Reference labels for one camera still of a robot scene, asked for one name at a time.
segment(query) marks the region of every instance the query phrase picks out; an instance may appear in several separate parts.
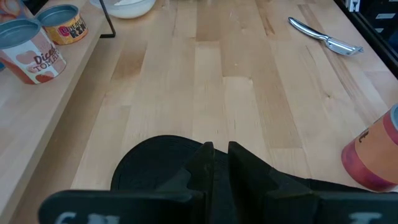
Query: red cylindrical container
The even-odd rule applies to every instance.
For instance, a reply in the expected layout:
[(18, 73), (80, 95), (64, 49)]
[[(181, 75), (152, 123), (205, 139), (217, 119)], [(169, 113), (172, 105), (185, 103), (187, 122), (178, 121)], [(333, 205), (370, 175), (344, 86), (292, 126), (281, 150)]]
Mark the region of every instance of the red cylindrical container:
[(344, 147), (341, 160), (350, 176), (371, 190), (398, 185), (398, 105)]

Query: black rubber object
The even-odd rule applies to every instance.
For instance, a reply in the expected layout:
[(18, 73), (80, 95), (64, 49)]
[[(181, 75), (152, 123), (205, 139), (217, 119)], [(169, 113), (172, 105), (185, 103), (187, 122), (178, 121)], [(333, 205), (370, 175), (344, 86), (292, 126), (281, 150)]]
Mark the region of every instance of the black rubber object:
[[(170, 179), (202, 143), (180, 136), (156, 136), (132, 148), (114, 171), (111, 190), (154, 190)], [(228, 157), (215, 151), (211, 223), (238, 223), (229, 186)]]

